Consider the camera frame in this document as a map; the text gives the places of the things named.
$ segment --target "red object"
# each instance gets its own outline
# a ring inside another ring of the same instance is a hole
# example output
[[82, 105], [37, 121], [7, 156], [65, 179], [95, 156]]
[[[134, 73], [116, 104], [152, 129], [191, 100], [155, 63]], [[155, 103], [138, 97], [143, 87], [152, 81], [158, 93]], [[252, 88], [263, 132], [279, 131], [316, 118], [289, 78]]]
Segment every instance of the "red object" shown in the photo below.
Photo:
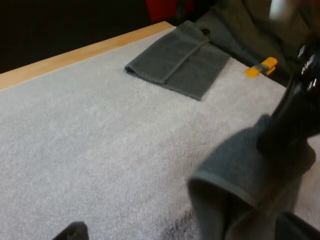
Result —
[[[151, 21], [161, 21], [176, 15], [177, 0], [146, 0]], [[194, 0], [187, 0], [185, 11], [192, 12]]]

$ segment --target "yellow clip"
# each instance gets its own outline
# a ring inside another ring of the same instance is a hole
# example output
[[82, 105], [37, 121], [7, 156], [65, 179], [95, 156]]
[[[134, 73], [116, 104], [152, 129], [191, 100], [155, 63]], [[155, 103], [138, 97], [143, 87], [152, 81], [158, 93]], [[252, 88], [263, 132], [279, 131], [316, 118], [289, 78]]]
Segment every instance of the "yellow clip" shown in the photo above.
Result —
[[269, 75], [276, 69], [276, 64], [278, 60], [274, 57], [268, 57], [262, 63], [250, 67], [248, 70], [244, 72], [249, 78], [254, 78], [259, 75], [259, 73], [263, 73], [265, 75]]

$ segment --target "wooden trim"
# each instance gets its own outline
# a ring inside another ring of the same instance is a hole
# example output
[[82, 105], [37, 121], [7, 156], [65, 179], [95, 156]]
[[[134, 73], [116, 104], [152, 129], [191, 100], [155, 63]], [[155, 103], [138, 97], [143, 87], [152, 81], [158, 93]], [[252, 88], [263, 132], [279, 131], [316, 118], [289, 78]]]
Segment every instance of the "wooden trim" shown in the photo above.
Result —
[[172, 28], [160, 22], [0, 74], [0, 90]]

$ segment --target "gray towel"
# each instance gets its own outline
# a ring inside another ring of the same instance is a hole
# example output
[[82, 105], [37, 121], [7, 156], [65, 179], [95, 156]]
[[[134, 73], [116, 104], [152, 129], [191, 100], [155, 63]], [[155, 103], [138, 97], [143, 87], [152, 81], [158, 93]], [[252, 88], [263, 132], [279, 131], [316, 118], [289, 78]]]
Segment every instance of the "gray towel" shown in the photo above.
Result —
[[192, 22], [163, 36], [125, 66], [136, 77], [198, 101], [224, 68], [229, 55], [209, 44]]
[[276, 210], [288, 210], [279, 199], [312, 166], [315, 152], [305, 142], [276, 159], [263, 157], [256, 142], [269, 122], [262, 116], [231, 136], [193, 173], [188, 189], [202, 239], [272, 239]]

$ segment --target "gray carpet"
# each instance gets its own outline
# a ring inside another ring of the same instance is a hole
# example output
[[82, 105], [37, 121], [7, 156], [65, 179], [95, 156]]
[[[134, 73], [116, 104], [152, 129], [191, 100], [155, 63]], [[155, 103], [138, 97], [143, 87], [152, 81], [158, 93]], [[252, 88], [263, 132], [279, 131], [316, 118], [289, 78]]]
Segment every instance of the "gray carpet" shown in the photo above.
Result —
[[[127, 75], [166, 32], [0, 91], [1, 239], [50, 240], [73, 221], [91, 240], [198, 239], [187, 178], [285, 89], [234, 59], [202, 102]], [[318, 229], [319, 171], [296, 206]]]

